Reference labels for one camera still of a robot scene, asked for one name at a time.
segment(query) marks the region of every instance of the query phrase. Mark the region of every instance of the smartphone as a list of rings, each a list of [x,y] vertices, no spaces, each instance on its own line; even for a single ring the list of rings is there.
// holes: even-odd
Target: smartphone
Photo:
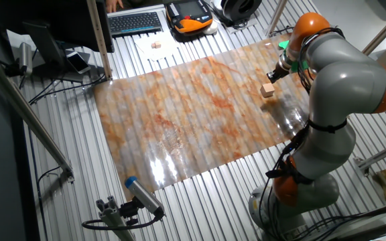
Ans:
[[[71,66],[79,73],[83,74],[90,70],[90,66],[81,58],[77,52],[72,52],[66,56]]]

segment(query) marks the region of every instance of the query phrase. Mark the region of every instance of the orange handheld controller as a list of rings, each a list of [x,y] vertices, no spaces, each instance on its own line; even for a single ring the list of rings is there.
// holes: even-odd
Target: orange handheld controller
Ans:
[[[179,33],[200,33],[212,23],[212,13],[203,0],[166,3],[168,23]]]

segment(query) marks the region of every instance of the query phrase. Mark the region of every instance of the white paper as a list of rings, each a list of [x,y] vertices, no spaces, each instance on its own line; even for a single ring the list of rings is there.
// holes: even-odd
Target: white paper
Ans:
[[[160,42],[161,47],[153,49],[151,45],[157,41]],[[180,46],[170,33],[158,33],[149,37],[136,39],[135,44],[147,59],[153,61],[173,56]]]

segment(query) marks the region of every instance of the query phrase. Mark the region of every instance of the computer monitor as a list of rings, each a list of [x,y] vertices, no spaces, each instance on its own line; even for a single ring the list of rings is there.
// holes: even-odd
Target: computer monitor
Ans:
[[[108,52],[114,52],[105,0],[95,0]],[[29,34],[45,64],[32,74],[43,78],[81,82],[68,63],[67,48],[84,46],[98,52],[86,0],[0,0],[0,26],[18,34]],[[88,54],[79,53],[87,61]]]

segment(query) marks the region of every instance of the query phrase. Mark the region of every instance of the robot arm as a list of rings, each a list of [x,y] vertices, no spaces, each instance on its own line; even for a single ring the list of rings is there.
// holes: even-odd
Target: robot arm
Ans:
[[[305,47],[305,38],[329,27],[317,13],[301,16],[288,48],[280,55],[275,70],[267,74],[271,82],[290,73]],[[386,68],[341,35],[321,34],[302,53],[316,73],[310,90],[310,120],[302,131],[301,145],[284,162],[290,170],[275,177],[273,191],[260,187],[251,194],[250,213],[262,228],[266,225],[262,220],[269,221],[269,215],[277,216],[283,225],[284,219],[289,223],[289,218],[336,202],[338,185],[329,173],[348,160],[355,145],[355,132],[346,122],[347,116],[386,111]],[[263,192],[264,202],[260,198]],[[258,206],[266,212],[254,208],[254,201],[259,201]],[[267,210],[273,206],[277,209],[271,212],[276,214]]]

